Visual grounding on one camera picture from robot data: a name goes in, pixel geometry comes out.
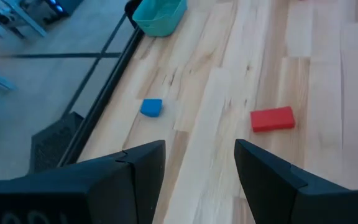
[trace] floor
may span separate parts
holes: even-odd
[[[252,132],[250,111],[280,106],[294,129]],[[174,34],[143,38],[80,161],[164,139],[154,224],[254,223],[237,138],[358,189],[358,0],[188,0]]]
[[[71,111],[86,117],[134,31],[125,2],[84,0],[45,38],[0,39],[0,75],[17,85],[0,89],[0,179],[29,171],[33,134]]]

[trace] plastic container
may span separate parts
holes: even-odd
[[[170,35],[187,9],[186,0],[143,0],[133,20],[151,37]]]

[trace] wooden floor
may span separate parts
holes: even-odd
[[[288,105],[295,129],[252,133],[250,111]],[[164,139],[155,224],[253,223],[236,138],[358,189],[358,1],[188,0],[173,35],[144,37],[80,160]]]

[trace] red block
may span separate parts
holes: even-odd
[[[251,124],[254,132],[271,131],[275,129],[290,129],[295,127],[290,106],[270,110],[251,112]]]

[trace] blue block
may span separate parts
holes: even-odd
[[[142,106],[140,107],[140,112],[146,116],[155,118],[160,116],[161,109],[161,99],[144,99]]]

